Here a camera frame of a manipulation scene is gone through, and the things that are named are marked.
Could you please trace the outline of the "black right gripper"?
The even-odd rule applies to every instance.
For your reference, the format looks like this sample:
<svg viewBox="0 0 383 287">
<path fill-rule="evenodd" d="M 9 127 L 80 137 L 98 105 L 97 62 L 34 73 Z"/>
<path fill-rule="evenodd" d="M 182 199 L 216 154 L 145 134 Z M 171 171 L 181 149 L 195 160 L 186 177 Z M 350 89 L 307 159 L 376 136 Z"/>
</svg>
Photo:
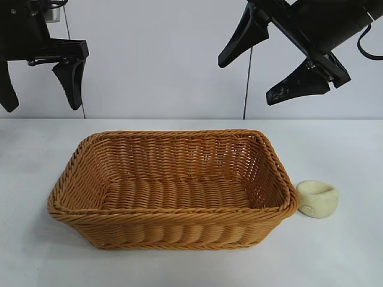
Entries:
<svg viewBox="0 0 383 287">
<path fill-rule="evenodd" d="M 218 56 L 225 68 L 269 38 L 271 22 L 306 56 L 285 79 L 266 92 L 269 106 L 302 96 L 326 94 L 350 81 L 333 49 L 370 25 L 374 1 L 248 1 L 231 39 Z"/>
</svg>

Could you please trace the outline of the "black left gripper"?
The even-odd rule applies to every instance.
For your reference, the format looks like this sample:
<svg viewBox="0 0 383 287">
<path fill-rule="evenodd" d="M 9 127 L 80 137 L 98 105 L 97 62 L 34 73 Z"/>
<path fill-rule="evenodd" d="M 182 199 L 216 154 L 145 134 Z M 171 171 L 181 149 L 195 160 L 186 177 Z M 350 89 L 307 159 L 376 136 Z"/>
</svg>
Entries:
<svg viewBox="0 0 383 287">
<path fill-rule="evenodd" d="M 13 112 L 19 100 L 11 83 L 8 61 L 25 60 L 30 66 L 58 63 L 53 72 L 70 107 L 82 104 L 81 85 L 89 49 L 85 40 L 50 36 L 45 15 L 64 7 L 67 1 L 1 1 L 1 106 Z"/>
</svg>

